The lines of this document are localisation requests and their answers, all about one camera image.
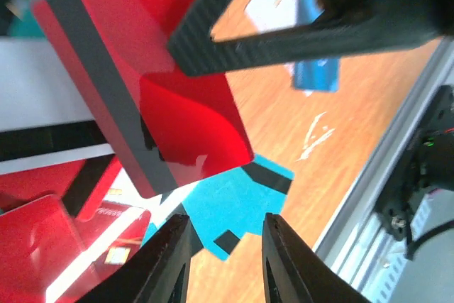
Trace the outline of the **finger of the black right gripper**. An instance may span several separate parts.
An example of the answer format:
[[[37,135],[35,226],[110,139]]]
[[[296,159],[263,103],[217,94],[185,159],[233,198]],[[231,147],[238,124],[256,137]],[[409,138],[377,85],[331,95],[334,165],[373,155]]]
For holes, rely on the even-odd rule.
[[[453,0],[321,0],[308,25],[214,41],[211,29],[232,0],[195,0],[167,42],[189,76],[298,60],[419,47],[453,34]]]

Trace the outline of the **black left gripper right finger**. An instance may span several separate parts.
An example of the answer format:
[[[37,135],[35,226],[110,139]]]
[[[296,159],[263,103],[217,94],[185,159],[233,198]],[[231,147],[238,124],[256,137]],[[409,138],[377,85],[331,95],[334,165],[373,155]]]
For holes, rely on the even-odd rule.
[[[267,213],[262,229],[266,302],[367,302],[335,274],[279,215]]]

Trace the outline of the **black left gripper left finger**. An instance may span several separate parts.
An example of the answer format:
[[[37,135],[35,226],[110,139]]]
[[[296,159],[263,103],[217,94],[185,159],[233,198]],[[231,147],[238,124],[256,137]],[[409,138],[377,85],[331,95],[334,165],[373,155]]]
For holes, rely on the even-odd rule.
[[[79,302],[185,302],[192,256],[192,225],[175,214],[119,270]]]

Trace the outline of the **red card black stripe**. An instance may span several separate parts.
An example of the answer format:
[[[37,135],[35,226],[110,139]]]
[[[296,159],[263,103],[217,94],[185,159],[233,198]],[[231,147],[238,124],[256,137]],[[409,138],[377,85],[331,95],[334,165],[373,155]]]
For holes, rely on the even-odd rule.
[[[145,198],[253,159],[226,77],[188,77],[167,51],[192,2],[38,0],[32,7]]]

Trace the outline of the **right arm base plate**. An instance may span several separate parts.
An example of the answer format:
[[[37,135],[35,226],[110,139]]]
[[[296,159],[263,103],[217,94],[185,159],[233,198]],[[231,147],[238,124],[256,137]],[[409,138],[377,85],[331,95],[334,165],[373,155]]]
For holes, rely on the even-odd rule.
[[[405,241],[405,258],[413,260],[430,239],[453,228],[447,221],[416,237],[411,222],[425,195],[453,191],[453,86],[438,88],[384,185],[374,207],[382,227]]]

